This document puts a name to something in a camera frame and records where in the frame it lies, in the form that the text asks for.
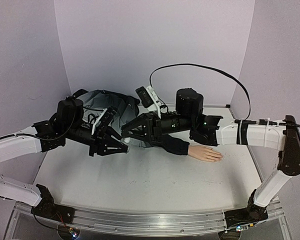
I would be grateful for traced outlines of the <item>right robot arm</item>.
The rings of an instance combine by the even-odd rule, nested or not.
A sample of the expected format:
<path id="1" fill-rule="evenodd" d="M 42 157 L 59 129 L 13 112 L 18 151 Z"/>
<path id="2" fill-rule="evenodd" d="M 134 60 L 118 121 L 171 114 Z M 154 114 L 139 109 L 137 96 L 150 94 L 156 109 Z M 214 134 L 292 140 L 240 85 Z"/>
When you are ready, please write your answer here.
<path id="1" fill-rule="evenodd" d="M 283 120 L 239 120 L 221 115 L 204 115 L 204 97 L 191 88 L 176 92 L 175 111 L 161 113 L 159 98 L 151 86 L 136 90 L 148 110 L 121 128 L 124 138 L 159 144 L 163 136 L 189 131 L 189 138 L 206 146 L 243 145 L 278 150 L 272 174 L 251 194 L 247 212 L 264 210 L 284 184 L 300 175 L 300 125 L 292 115 Z"/>

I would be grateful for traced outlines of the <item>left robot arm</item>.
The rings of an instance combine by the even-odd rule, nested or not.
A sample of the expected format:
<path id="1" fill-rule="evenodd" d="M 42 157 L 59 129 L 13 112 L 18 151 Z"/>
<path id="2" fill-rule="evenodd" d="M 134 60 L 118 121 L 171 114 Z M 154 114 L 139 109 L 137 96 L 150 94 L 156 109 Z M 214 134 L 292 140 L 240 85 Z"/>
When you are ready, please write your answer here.
<path id="1" fill-rule="evenodd" d="M 122 137 L 110 126 L 116 112 L 116 108 L 110 106 L 91 124 L 83 120 L 83 102 L 73 96 L 67 97 L 58 103 L 56 113 L 49 120 L 0 137 L 0 163 L 63 147 L 66 140 L 88 146 L 91 157 L 127 153 L 128 146 L 121 142 Z M 1 173 L 0 197 L 37 207 L 48 219 L 58 213 L 47 187 L 4 177 Z"/>

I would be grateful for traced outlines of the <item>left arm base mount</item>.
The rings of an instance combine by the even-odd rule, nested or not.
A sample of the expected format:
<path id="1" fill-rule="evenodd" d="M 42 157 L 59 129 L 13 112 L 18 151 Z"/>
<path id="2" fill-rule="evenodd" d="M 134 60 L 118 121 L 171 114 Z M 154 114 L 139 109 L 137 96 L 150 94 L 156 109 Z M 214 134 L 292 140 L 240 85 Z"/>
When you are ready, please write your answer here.
<path id="1" fill-rule="evenodd" d="M 31 213 L 36 217 L 71 224 L 74 219 L 75 209 L 70 206 L 56 204 L 46 186 L 36 184 L 36 187 L 39 189 L 41 200 L 37 206 L 32 207 Z"/>

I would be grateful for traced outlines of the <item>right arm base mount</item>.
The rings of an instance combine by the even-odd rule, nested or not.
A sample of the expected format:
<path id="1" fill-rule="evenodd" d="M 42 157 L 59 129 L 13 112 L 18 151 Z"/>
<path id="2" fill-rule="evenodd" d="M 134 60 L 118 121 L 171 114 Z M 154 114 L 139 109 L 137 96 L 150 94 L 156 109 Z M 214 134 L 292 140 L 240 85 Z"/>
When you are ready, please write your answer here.
<path id="1" fill-rule="evenodd" d="M 256 224 L 268 219 L 267 208 L 254 203 L 255 193 L 256 190 L 250 195 L 245 208 L 227 210 L 224 212 L 224 219 L 228 230 L 235 229 L 239 226 Z"/>

